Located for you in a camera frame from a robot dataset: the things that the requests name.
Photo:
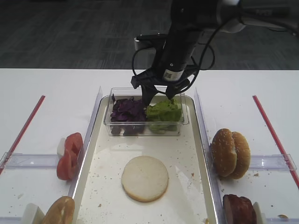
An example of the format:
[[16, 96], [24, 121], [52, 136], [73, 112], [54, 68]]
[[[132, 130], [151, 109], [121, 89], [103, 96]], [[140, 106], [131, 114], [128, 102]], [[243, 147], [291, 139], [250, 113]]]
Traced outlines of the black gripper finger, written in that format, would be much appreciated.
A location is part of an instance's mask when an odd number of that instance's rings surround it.
[[145, 106], [149, 106], [158, 90], [153, 84], [142, 84], [142, 102]]
[[183, 85], [168, 85], [166, 88], [167, 98], [173, 98], [175, 95], [180, 94], [184, 88]]

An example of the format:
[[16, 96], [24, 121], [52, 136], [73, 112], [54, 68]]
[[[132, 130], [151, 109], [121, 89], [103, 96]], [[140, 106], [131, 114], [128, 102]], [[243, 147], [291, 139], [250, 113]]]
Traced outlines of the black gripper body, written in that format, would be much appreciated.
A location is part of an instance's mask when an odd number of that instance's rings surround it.
[[139, 74], [132, 65], [132, 72], [131, 84], [135, 89], [139, 86], [153, 89], [159, 85], [166, 86], [169, 91], [184, 91], [191, 86], [191, 81], [188, 79], [191, 75], [190, 65], [182, 68], [174, 66], [156, 68], [152, 66]]

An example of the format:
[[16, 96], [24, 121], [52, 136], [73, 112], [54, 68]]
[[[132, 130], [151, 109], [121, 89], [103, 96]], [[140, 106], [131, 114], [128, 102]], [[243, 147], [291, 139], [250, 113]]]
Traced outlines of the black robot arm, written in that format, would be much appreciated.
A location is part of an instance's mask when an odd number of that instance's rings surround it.
[[154, 49], [152, 66], [134, 74], [131, 84], [141, 88], [142, 101], [149, 105], [165, 86], [164, 95], [173, 98], [193, 84], [201, 62], [188, 65], [200, 35], [210, 30], [237, 33], [246, 26], [285, 28], [299, 32], [299, 3], [296, 0], [175, 0], [171, 5], [171, 26], [167, 34], [140, 35], [136, 52]]

